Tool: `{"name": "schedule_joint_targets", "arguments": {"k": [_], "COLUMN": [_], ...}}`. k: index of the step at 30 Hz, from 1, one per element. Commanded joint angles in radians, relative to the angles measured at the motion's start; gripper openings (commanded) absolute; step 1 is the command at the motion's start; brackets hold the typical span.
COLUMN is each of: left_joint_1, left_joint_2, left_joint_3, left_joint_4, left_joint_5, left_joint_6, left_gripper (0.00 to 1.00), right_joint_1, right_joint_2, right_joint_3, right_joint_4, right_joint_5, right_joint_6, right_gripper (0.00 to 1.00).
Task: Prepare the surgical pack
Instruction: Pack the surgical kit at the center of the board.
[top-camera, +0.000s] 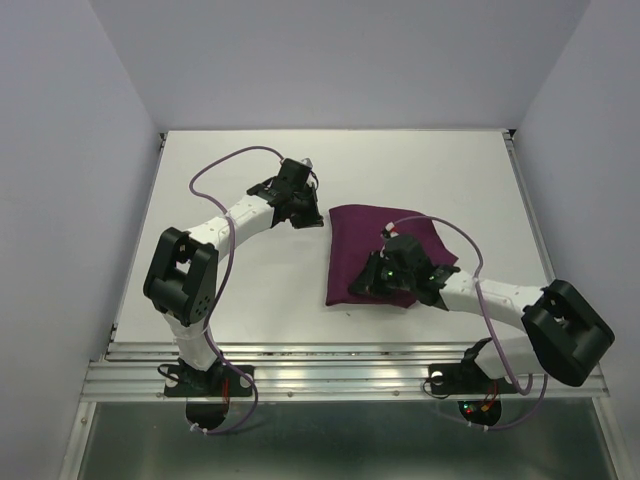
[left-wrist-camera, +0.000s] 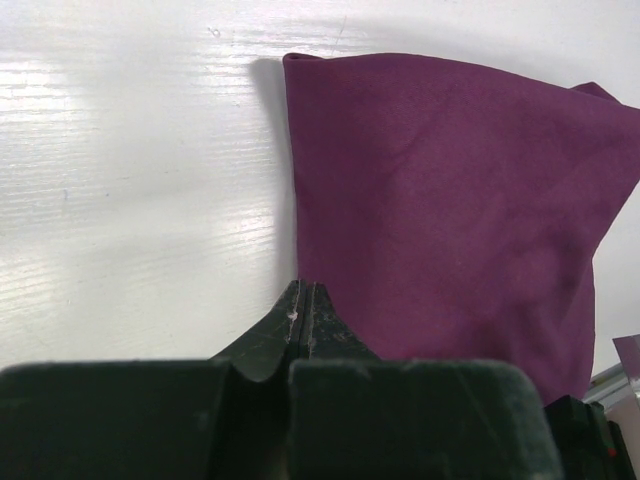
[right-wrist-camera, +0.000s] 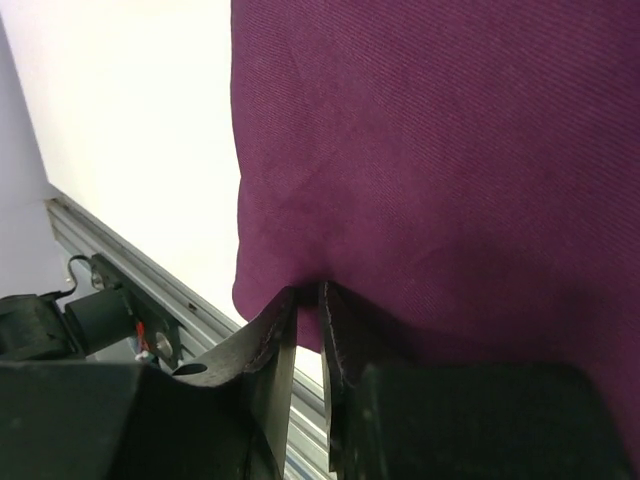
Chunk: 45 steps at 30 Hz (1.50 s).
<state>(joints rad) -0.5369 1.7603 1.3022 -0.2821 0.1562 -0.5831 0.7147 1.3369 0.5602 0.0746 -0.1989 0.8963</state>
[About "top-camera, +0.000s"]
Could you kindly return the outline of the purple cloth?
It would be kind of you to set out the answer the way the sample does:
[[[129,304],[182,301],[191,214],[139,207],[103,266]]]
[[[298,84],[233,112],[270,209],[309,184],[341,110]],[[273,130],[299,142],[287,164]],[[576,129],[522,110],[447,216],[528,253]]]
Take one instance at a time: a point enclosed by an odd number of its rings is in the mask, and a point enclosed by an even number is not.
[[[397,292],[383,299],[353,295],[349,286],[363,271],[369,255],[383,245],[381,231],[390,222],[417,216],[413,210],[372,205],[349,204],[329,210],[331,249],[325,304],[390,305],[407,309],[416,298],[409,292]]]

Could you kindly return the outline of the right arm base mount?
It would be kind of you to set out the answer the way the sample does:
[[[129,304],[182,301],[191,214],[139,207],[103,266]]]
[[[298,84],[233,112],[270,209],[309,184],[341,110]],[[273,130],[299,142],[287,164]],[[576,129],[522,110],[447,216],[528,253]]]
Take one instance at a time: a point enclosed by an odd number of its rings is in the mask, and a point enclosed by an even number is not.
[[[492,343],[484,338],[465,350],[458,363],[437,363],[429,367],[421,390],[436,400],[451,395],[465,395],[458,400],[462,420],[472,427],[501,430],[497,424],[502,415],[501,394],[515,394],[516,389],[504,379],[491,379],[475,363],[482,347]]]

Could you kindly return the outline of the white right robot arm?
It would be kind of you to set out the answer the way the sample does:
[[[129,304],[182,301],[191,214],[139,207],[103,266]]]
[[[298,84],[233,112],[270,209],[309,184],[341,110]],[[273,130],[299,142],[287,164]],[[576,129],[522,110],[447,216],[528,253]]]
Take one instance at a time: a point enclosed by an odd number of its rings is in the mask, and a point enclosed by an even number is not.
[[[351,294],[390,300],[409,293],[425,306],[494,320],[521,331],[504,341],[490,337],[468,348],[457,363],[436,364],[437,395],[480,393],[509,375],[547,374],[580,387],[615,341],[612,329],[569,282],[545,287],[477,280],[456,266],[437,265],[411,235],[394,235],[370,253],[350,284]]]

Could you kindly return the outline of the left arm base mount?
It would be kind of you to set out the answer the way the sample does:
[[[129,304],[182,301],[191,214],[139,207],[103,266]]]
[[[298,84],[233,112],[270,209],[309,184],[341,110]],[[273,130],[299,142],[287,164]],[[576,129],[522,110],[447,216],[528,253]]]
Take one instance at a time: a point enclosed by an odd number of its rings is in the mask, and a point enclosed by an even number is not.
[[[230,434],[253,415],[258,404],[258,390],[253,366],[227,365],[215,360],[208,370],[197,370],[184,360],[161,363],[157,373],[164,380],[163,396],[185,401],[185,419],[193,432],[205,436]],[[231,400],[252,400],[247,413],[231,421]]]

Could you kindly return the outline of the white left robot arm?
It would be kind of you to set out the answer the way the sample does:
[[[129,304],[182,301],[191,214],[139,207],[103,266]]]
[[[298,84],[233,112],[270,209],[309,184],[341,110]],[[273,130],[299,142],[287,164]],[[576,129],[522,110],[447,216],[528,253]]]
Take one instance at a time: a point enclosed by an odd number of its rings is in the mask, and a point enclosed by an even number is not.
[[[207,342],[207,318],[216,306],[218,264],[231,248],[288,222],[295,229],[321,227],[317,187],[309,159],[285,159],[278,174],[249,188],[227,212],[185,231],[170,227],[159,237],[143,294],[169,324],[199,393],[215,392],[223,371]]]

